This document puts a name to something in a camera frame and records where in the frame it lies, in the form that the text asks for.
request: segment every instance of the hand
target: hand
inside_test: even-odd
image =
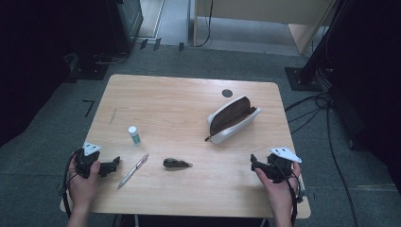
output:
[[[77,175],[76,167],[74,166],[75,158],[73,158],[69,166],[70,178],[73,178],[70,181],[68,189],[73,201],[73,209],[68,226],[86,226],[89,209],[97,192],[97,174],[100,170],[100,162],[95,161],[92,164],[89,178],[85,179]]]
[[[298,163],[293,162],[292,171],[296,177],[300,176],[301,167]],[[289,194],[287,182],[273,183],[260,168],[256,168],[255,172],[260,182],[265,186],[266,193],[268,194],[268,201],[274,216],[275,226],[291,226],[292,197]],[[297,194],[297,179],[291,177],[288,180],[292,188],[294,188],[295,194]]]

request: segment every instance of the small bottle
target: small bottle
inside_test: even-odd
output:
[[[131,137],[132,137],[133,143],[134,143],[136,146],[139,146],[139,145],[141,144],[141,138],[139,137],[138,130],[136,129],[136,127],[131,126],[131,127],[128,129],[128,132],[130,133],[130,135],[131,135]]]

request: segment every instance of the silver pen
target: silver pen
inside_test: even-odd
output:
[[[141,158],[141,160],[139,160],[139,162],[135,165],[135,167],[127,174],[127,176],[120,182],[120,184],[118,185],[118,189],[120,189],[129,179],[130,177],[133,175],[133,173],[138,170],[138,168],[140,168],[142,166],[143,163],[145,163],[147,161],[149,157],[149,154],[146,154],[143,158]]]

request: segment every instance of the gray carpet floor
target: gray carpet floor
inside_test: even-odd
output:
[[[103,80],[64,83],[38,112],[27,130],[0,148],[0,226],[65,226],[57,187],[66,161],[80,147],[113,74],[275,82],[287,107],[317,92],[292,91],[285,67],[303,67],[307,58],[177,46],[135,47],[128,58],[110,65]],[[88,112],[93,100],[94,107]],[[316,108],[308,101],[287,112],[288,120]],[[289,123],[291,131],[311,115]],[[358,226],[400,226],[401,198],[387,168],[367,151],[348,148],[347,132],[336,109],[329,110],[331,141],[349,188]],[[292,138],[303,159],[303,177],[312,215],[296,226],[355,226],[347,193],[330,151],[326,110]],[[92,214],[90,226],[112,226],[114,215]]]

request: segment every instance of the white bottle cap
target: white bottle cap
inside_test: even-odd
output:
[[[128,129],[128,132],[130,133],[131,136],[135,136],[135,135],[137,134],[137,132],[136,132],[136,127],[131,126],[131,127]]]

